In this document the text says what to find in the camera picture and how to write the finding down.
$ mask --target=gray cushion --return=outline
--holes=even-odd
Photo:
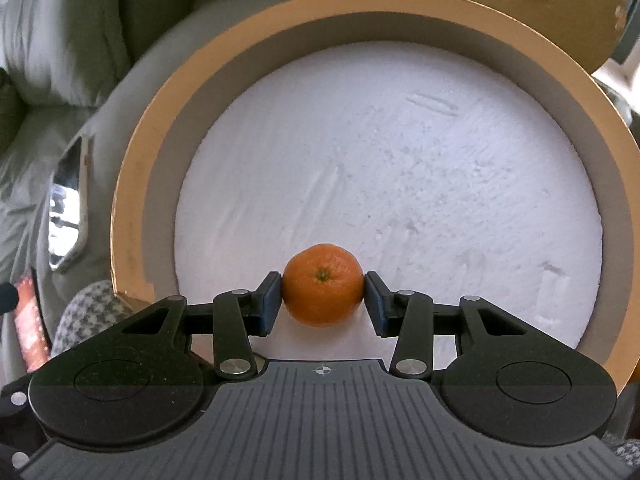
[[[32,108],[5,153],[0,164],[0,283],[16,277],[15,255],[51,173],[92,113],[91,108]],[[17,275],[24,271],[17,269]]]
[[[0,163],[0,283],[16,282],[36,266],[40,222],[47,216],[50,176],[91,108],[40,107],[29,111]],[[40,244],[47,251],[47,243]],[[2,317],[2,366],[8,381],[26,373],[14,316]]]
[[[87,193],[89,237],[85,250],[64,273],[50,270],[47,245],[38,244],[36,272],[49,333],[55,333],[66,306],[80,290],[111,277],[113,193],[129,139],[151,99],[196,50],[241,20],[284,1],[218,0],[190,14],[149,49],[79,132],[93,137]],[[47,240],[45,207],[39,225],[38,239]]]
[[[130,67],[118,0],[9,0],[0,66],[27,104],[101,105]]]
[[[135,62],[191,10],[191,0],[120,0],[120,19],[129,57]]]
[[[18,134],[27,107],[11,82],[7,72],[0,68],[0,160]]]

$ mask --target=tangerine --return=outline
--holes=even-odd
[[[355,256],[333,244],[296,254],[282,273],[282,298],[289,313],[309,326],[346,320],[364,295],[364,275]]]

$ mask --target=ribbed plastic surface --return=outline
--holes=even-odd
[[[97,454],[55,443],[27,480],[622,480],[597,438],[556,448],[495,442],[450,415],[421,381],[377,361],[272,362],[222,386],[205,413],[146,449]]]

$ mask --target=circular cover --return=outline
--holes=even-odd
[[[601,436],[616,388],[593,361],[550,338],[489,336],[449,365],[440,392],[465,424],[520,446]]]
[[[46,363],[29,386],[38,420],[55,436],[92,447],[132,446],[186,420],[204,393],[202,373],[153,338],[130,335],[123,344],[97,336]]]

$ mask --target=white styrofoam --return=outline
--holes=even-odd
[[[255,288],[319,243],[392,290],[476,294],[575,347],[593,310],[602,227],[558,124],[503,76],[417,44],[331,48],[258,81],[200,145],[176,212],[190,303]],[[281,309],[270,358],[383,358],[364,306],[331,328]],[[436,343],[436,366],[455,357]]]

